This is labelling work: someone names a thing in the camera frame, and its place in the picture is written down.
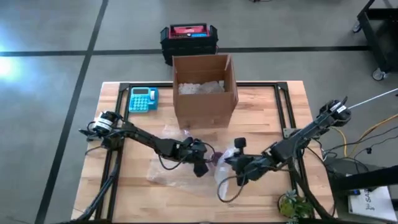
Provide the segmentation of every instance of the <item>open cardboard box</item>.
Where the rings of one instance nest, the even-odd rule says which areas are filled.
[[[173,57],[173,104],[180,128],[219,128],[229,125],[238,103],[230,55]],[[224,81],[224,93],[181,95],[178,84]]]

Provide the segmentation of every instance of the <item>black cart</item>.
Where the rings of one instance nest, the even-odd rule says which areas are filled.
[[[396,68],[398,62],[398,9],[370,9],[375,0],[370,0],[358,14],[358,21],[353,27],[353,32],[363,30],[368,44],[373,51],[374,58],[379,66],[372,74],[373,79],[381,81],[388,73]],[[382,26],[373,30],[370,21],[383,21]],[[389,46],[381,44],[382,35],[389,35]]]

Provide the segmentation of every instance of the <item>calculator keypad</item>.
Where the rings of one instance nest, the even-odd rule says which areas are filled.
[[[135,96],[133,98],[132,109],[135,111],[147,111],[148,110],[147,96]]]

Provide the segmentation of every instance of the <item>calculator display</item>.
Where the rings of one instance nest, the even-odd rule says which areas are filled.
[[[148,90],[143,90],[143,89],[133,89],[132,90],[133,94],[148,94]]]

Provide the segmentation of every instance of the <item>blue label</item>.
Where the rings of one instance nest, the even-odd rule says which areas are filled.
[[[206,37],[207,34],[192,34],[192,37]]]

